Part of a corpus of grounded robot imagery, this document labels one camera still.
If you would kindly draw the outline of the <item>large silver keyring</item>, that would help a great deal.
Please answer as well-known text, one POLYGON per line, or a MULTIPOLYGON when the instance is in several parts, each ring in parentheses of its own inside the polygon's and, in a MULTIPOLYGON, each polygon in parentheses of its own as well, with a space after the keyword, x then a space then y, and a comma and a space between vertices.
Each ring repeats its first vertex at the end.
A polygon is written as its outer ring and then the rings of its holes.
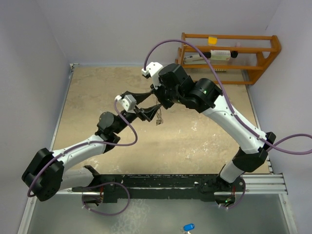
POLYGON ((161 112, 161 103, 155 99, 156 105, 159 105, 159 109, 156 112, 156 126, 163 124, 162 112, 161 112))

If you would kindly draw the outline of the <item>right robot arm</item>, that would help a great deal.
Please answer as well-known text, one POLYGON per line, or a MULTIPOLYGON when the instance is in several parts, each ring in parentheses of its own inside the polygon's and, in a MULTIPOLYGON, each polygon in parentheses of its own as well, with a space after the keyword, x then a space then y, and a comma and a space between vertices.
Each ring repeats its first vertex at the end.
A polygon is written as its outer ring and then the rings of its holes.
POLYGON ((239 145, 239 150, 220 171, 217 186, 229 190, 234 181, 245 172, 253 172, 267 159, 268 145, 273 143, 272 132, 265 133, 251 124, 242 114, 230 110, 222 90, 210 79, 201 78, 194 82, 182 66, 172 63, 163 66, 151 62, 142 73, 152 79, 152 93, 165 109, 175 103, 210 118, 225 130, 239 145))

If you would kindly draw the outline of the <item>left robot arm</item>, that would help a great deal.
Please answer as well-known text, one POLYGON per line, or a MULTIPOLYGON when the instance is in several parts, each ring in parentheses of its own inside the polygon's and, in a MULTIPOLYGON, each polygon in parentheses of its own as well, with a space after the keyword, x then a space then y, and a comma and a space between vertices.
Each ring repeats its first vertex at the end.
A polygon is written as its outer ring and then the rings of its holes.
POLYGON ((131 125, 137 118, 151 121, 161 104, 149 108, 138 108, 138 104, 150 96, 150 93, 125 92, 116 96, 114 106, 120 103, 122 111, 104 112, 97 123, 97 131, 86 140, 59 150, 49 151, 42 148, 37 151, 22 174, 22 181, 27 185, 28 197, 37 197, 46 201, 59 190, 77 186, 95 191, 100 187, 99 177, 87 168, 78 171, 72 167, 91 157, 104 154, 114 147, 128 147, 137 143, 138 135, 131 125))

